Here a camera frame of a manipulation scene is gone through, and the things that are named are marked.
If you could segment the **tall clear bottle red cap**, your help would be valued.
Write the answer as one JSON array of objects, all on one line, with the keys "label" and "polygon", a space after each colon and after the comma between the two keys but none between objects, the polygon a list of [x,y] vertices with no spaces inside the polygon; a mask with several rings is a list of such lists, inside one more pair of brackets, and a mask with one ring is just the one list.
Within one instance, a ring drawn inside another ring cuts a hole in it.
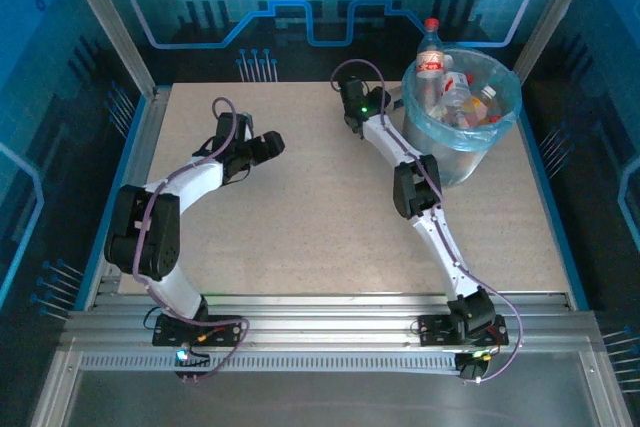
[{"label": "tall clear bottle red cap", "polygon": [[438,33],[438,19],[426,19],[424,27],[425,35],[418,46],[415,61],[415,93],[420,101],[433,104],[445,70],[443,43]]}]

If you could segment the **pink drink bottle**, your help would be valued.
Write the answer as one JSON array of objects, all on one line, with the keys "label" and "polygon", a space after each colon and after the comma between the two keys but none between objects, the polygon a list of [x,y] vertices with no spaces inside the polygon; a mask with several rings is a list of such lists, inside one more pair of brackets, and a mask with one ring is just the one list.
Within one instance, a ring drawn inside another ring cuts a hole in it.
[{"label": "pink drink bottle", "polygon": [[486,85],[478,95],[471,95],[462,104],[466,122],[470,127],[490,124],[489,119],[492,116],[502,116],[496,95],[496,91]]}]

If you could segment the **aluminium side rail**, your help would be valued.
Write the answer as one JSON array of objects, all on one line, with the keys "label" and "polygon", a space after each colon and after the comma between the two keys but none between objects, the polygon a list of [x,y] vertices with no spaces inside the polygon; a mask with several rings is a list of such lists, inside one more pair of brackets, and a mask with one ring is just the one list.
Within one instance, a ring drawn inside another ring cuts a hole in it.
[{"label": "aluminium side rail", "polygon": [[119,188],[124,184],[146,183],[171,90],[171,86],[162,85],[157,88],[153,100],[141,98],[139,101],[89,254],[75,302],[76,311],[84,311],[91,307],[102,270],[107,265],[103,250]]}]

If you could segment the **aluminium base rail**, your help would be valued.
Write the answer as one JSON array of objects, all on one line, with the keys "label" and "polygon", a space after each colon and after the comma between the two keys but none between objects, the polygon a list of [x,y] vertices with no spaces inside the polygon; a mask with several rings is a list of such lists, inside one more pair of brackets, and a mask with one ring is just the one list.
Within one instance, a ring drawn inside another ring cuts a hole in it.
[{"label": "aluminium base rail", "polygon": [[[438,295],[217,295],[207,301],[215,315],[249,320],[243,348],[255,352],[416,351],[416,319],[449,311]],[[571,309],[563,293],[509,294],[494,305],[526,353],[585,351],[601,344],[594,314]],[[141,295],[100,294],[90,310],[70,315],[60,343],[79,351],[146,349],[151,333],[142,319],[150,308],[150,298]]]}]

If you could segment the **grey plastic waste bin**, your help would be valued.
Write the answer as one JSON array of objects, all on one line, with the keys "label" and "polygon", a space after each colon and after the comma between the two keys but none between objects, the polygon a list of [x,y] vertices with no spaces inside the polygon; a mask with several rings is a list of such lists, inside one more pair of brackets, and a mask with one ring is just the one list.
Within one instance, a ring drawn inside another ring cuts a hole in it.
[{"label": "grey plastic waste bin", "polygon": [[465,181],[479,165],[490,149],[482,152],[461,152],[439,145],[418,132],[406,120],[403,123],[402,134],[409,144],[423,154],[435,157],[441,185],[453,187]]}]

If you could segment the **blue side rail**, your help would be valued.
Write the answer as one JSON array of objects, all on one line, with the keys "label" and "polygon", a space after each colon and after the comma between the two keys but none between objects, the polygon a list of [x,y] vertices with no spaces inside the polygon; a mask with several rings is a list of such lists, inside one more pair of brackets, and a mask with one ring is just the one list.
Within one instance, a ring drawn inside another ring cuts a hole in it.
[{"label": "blue side rail", "polygon": [[590,305],[582,284],[566,230],[562,223],[560,212],[555,201],[549,178],[544,169],[541,154],[534,136],[531,123],[525,108],[522,108],[519,115],[519,131],[524,142],[524,147],[529,158],[529,163],[535,179],[542,206],[545,211],[547,223],[557,253],[561,259],[564,274],[568,283],[568,295],[571,298],[571,305],[575,310],[589,311]]}]

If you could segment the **black controller box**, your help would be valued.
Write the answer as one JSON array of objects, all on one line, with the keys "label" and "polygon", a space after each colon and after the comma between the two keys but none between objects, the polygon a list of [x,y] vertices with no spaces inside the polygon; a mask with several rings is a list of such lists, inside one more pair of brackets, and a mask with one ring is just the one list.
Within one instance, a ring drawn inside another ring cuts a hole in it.
[{"label": "black controller box", "polygon": [[454,357],[455,368],[461,379],[475,382],[487,373],[491,359],[490,350],[458,353]]}]

